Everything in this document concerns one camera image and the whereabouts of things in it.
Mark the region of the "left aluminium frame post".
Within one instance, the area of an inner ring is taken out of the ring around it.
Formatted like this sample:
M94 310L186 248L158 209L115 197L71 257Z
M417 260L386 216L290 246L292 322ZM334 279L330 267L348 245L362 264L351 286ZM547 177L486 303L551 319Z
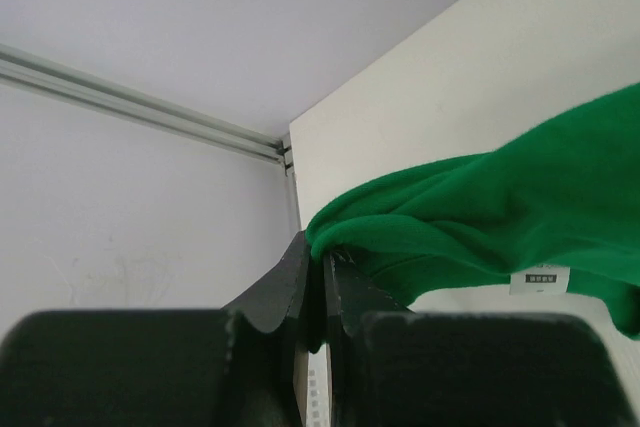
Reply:
M284 140L1 46L1 82L201 143L293 167Z

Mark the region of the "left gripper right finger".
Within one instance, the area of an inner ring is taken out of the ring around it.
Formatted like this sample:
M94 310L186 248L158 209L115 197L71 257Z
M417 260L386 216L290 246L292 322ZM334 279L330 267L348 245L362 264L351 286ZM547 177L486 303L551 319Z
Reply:
M369 349L363 340L368 313L409 309L378 288L344 251L323 258L326 299L326 344L330 377L330 424L366 426L370 420Z

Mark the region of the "green t shirt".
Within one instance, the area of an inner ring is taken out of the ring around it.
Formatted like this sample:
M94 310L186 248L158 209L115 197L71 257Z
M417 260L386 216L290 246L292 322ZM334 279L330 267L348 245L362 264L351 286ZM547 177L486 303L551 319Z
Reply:
M315 261L342 248L404 305L447 288L565 267L570 293L601 300L639 336L639 89L545 121L506 145L385 175L309 222Z

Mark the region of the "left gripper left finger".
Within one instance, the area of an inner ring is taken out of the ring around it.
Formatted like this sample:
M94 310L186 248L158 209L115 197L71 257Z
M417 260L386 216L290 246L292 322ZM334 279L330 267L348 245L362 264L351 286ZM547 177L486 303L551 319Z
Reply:
M231 315L221 426L303 426L310 249L297 233L277 264L224 307Z

